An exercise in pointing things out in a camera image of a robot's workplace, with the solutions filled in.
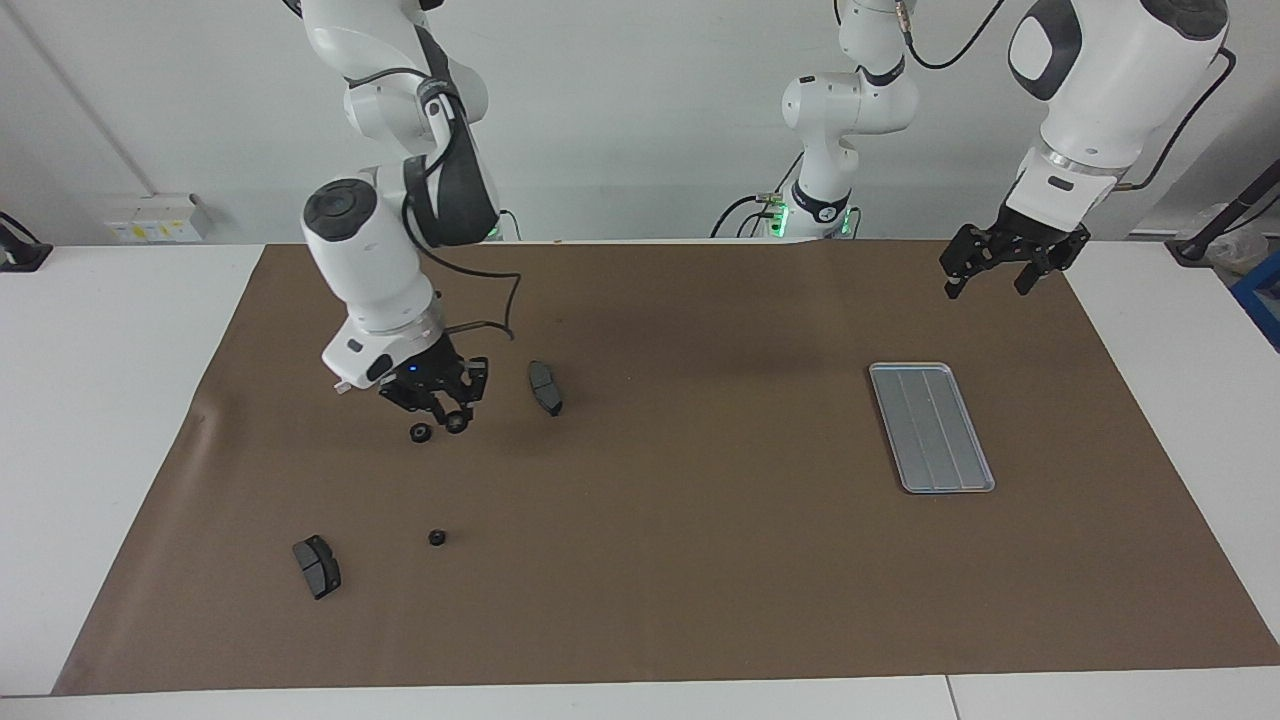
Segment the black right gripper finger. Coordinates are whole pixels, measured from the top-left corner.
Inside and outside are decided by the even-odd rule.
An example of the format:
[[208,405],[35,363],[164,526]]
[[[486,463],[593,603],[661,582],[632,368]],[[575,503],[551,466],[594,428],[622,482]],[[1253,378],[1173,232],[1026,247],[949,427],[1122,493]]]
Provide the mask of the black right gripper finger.
[[436,395],[438,386],[380,386],[380,396],[407,413],[429,413],[440,427],[447,424],[447,413]]
[[458,409],[452,413],[453,433],[468,429],[475,407],[485,393],[489,370],[489,357],[470,357],[462,361],[458,389],[452,395],[452,398],[458,404]]

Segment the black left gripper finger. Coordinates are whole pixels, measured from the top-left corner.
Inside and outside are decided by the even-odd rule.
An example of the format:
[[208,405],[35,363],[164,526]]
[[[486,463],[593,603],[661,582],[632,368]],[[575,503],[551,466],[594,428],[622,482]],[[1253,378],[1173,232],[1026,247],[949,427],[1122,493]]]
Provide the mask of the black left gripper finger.
[[1015,291],[1029,295],[1041,279],[1069,269],[1078,254],[1079,249],[1037,249],[1014,281]]
[[961,225],[943,252],[940,266],[946,275],[943,287],[948,299],[955,300],[973,277],[988,269],[988,234],[978,225]]

